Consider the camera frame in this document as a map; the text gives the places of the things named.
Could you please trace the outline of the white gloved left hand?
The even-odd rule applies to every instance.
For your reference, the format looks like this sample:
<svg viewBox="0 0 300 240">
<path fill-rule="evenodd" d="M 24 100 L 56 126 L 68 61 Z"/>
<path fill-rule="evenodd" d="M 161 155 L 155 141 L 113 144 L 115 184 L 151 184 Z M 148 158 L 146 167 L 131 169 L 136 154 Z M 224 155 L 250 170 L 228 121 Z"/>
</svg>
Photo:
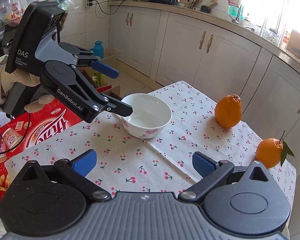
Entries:
<svg viewBox="0 0 300 240">
<path fill-rule="evenodd" d="M 5 98 L 8 96 L 16 82 L 29 87 L 34 87 L 40 83 L 39 77 L 29 74 L 23 70 L 18 69 L 12 74 L 8 74 L 5 72 L 5 67 L 0 66 L 0 106 L 4 104 Z M 42 95 L 38 100 L 26 105 L 24 109 L 28 113 L 35 113 L 41 110 L 45 105 L 53 102 L 54 99 L 55 97 L 51 94 Z"/>
</svg>

